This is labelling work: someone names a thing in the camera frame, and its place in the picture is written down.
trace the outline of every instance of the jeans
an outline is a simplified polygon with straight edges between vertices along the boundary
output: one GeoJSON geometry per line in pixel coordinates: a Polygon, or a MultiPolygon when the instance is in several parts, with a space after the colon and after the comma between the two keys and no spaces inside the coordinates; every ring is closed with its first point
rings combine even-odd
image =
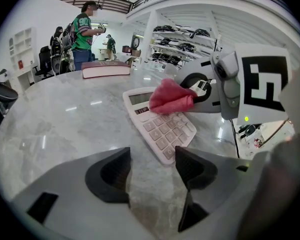
{"type": "Polygon", "coordinates": [[[91,50],[76,48],[72,50],[72,53],[73,53],[75,71],[81,70],[82,62],[92,62],[91,50]]]}

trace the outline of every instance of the pink cloth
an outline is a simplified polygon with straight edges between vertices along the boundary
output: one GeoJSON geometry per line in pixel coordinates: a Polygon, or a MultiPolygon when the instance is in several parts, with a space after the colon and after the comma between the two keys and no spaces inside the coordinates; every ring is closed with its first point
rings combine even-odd
{"type": "Polygon", "coordinates": [[[158,114],[186,112],[194,106],[193,97],[197,97],[193,90],[184,89],[174,80],[165,78],[151,95],[149,109],[158,114]]]}

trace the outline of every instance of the person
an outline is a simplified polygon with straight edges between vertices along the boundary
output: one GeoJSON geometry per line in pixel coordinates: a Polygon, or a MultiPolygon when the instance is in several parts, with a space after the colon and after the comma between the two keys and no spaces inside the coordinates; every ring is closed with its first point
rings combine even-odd
{"type": "Polygon", "coordinates": [[[91,20],[89,17],[97,16],[98,6],[94,1],[87,1],[81,8],[79,14],[73,21],[76,39],[71,47],[76,71],[81,70],[83,62],[92,62],[91,45],[93,36],[98,36],[106,32],[105,28],[91,29],[91,20]]]}
{"type": "Polygon", "coordinates": [[[108,54],[108,61],[111,61],[111,53],[115,48],[116,41],[111,37],[110,34],[106,36],[108,38],[108,42],[106,43],[106,53],[108,54]]]}
{"type": "Polygon", "coordinates": [[[54,32],[53,36],[51,36],[51,39],[50,39],[50,46],[52,46],[52,42],[53,42],[54,38],[60,38],[63,31],[64,30],[63,30],[62,26],[58,26],[55,29],[55,32],[54,32]]]}

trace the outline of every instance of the white calculator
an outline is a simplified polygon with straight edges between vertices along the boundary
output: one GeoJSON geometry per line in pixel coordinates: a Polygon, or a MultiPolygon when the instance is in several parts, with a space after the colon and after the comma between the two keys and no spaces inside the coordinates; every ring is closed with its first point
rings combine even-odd
{"type": "Polygon", "coordinates": [[[197,133],[183,113],[160,115],[149,110],[149,99],[156,87],[144,87],[123,93],[131,120],[164,165],[175,162],[175,147],[187,147],[197,133]]]}

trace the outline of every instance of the office chair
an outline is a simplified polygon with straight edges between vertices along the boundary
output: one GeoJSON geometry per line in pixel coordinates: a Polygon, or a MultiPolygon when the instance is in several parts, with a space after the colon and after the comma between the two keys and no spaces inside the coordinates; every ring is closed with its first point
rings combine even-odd
{"type": "Polygon", "coordinates": [[[43,75],[42,80],[53,77],[53,75],[49,73],[52,70],[50,55],[51,54],[50,54],[49,46],[44,46],[41,48],[39,53],[40,70],[36,72],[35,75],[36,76],[43,75]]]}

